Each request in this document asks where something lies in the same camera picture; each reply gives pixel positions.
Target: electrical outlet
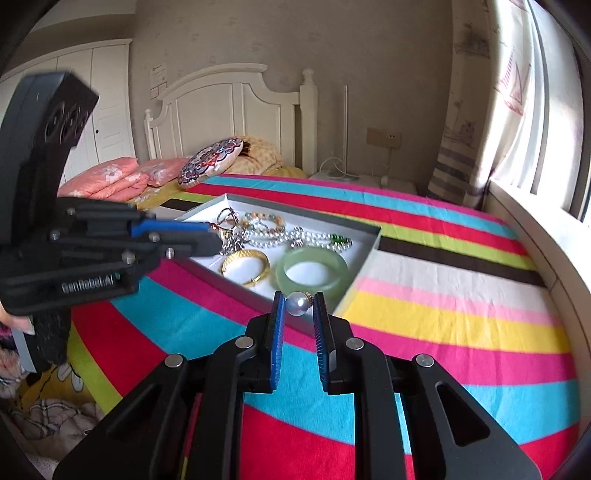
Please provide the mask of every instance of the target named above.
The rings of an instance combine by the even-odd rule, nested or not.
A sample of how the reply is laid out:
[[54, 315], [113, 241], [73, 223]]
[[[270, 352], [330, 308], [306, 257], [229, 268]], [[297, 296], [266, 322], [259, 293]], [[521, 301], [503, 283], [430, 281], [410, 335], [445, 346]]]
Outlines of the electrical outlet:
[[401, 140], [402, 133], [383, 128], [368, 128], [365, 137], [365, 142], [368, 145], [392, 148], [393, 150], [400, 150]]

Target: magenta stripe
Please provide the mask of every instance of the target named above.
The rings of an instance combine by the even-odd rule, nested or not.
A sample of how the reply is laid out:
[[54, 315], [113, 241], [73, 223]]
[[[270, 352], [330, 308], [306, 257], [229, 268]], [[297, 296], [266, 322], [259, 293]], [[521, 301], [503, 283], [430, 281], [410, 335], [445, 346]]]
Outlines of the magenta stripe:
[[395, 285], [373, 278], [361, 277], [355, 287], [367, 293], [388, 297], [394, 300], [418, 303], [426, 307], [440, 310], [452, 310], [454, 312], [478, 315], [485, 318], [499, 320], [511, 320], [513, 322], [532, 323], [534, 325], [546, 325], [562, 327], [561, 320], [548, 312], [533, 312], [531, 310], [515, 309], [504, 305], [494, 305], [484, 301], [476, 301], [432, 293], [419, 288]]
[[[228, 297], [173, 262], [163, 261], [149, 277], [163, 287], [211, 312], [246, 325], [259, 315], [239, 301]], [[570, 354], [514, 353], [440, 345], [352, 325], [356, 335], [380, 347], [388, 355], [411, 359], [418, 353], [433, 355], [464, 385], [525, 385], [560, 382], [576, 378]], [[287, 343], [310, 352], [316, 351], [314, 339], [286, 328]]]
[[501, 225], [506, 225], [503, 220], [494, 217], [488, 213], [480, 212], [479, 210], [473, 210], [467, 207], [462, 207], [459, 205], [454, 205], [452, 203], [442, 202], [440, 200], [429, 199], [426, 197], [419, 197], [417, 195], [412, 195], [410, 193], [402, 193], [402, 192], [395, 192], [393, 190], [382, 190], [377, 189], [374, 187], [366, 187], [362, 185], [354, 185], [354, 184], [346, 184], [345, 186], [340, 183], [336, 183], [333, 181], [328, 180], [310, 180], [310, 179], [292, 179], [289, 177], [271, 177], [271, 176], [259, 176], [259, 175], [230, 175], [230, 174], [222, 174], [222, 177], [237, 177], [240, 179], [251, 179], [251, 180], [274, 180], [274, 181], [284, 181], [288, 183], [304, 183], [310, 185], [318, 185], [319, 187], [330, 187], [330, 188], [342, 188], [345, 190], [356, 190], [357, 192], [367, 192], [373, 193], [375, 195], [381, 195], [382, 197], [393, 197], [401, 200], [408, 200], [409, 202], [415, 203], [424, 203], [425, 205], [431, 205], [436, 208], [442, 208], [444, 210], [453, 210], [455, 212], [464, 213], [465, 215], [472, 215], [474, 217], [482, 218], [484, 220], [489, 220], [491, 222], [499, 223]]
[[415, 340], [359, 325], [351, 327], [356, 336], [387, 355], [410, 360], [418, 353], [428, 353], [463, 385], [530, 385], [577, 378], [570, 353], [491, 351]]

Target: curtain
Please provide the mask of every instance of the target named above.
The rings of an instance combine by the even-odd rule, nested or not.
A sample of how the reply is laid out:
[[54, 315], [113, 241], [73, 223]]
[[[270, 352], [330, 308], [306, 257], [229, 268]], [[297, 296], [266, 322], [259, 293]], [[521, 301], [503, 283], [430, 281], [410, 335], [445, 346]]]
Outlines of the curtain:
[[427, 196], [476, 208], [494, 170], [523, 159], [510, 153], [533, 121], [537, 33], [527, 0], [452, 0], [452, 11], [446, 125]]

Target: striped tablecloth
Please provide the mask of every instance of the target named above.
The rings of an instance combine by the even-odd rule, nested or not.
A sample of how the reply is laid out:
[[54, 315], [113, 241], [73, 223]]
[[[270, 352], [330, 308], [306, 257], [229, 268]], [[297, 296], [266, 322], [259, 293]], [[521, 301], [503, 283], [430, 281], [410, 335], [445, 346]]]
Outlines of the striped tablecloth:
[[[381, 226], [337, 314], [387, 354], [433, 355], [545, 478], [556, 470], [577, 439], [578, 383], [550, 296], [506, 225], [420, 197], [269, 177], [214, 177], [165, 205], [224, 193]], [[139, 294], [74, 310], [70, 360], [108, 411], [168, 353], [212, 353], [258, 314], [166, 261]], [[312, 338], [286, 329], [278, 390], [245, 402], [243, 479], [353, 478], [353, 400], [323, 393]], [[412, 471], [408, 440], [405, 450]]]

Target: white wooden headboard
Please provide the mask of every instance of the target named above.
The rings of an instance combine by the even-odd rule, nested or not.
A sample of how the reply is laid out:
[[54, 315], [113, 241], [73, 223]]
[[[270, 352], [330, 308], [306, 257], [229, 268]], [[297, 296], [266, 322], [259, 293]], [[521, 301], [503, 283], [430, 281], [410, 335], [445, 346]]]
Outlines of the white wooden headboard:
[[[162, 111], [145, 111], [150, 158], [190, 156], [232, 135], [253, 135], [272, 143], [285, 164], [296, 164], [296, 132], [301, 131], [301, 167], [317, 170], [318, 91], [314, 71], [303, 71], [299, 92], [269, 90], [262, 78], [267, 65], [226, 63], [190, 73], [158, 97]], [[301, 125], [296, 125], [296, 105]]]

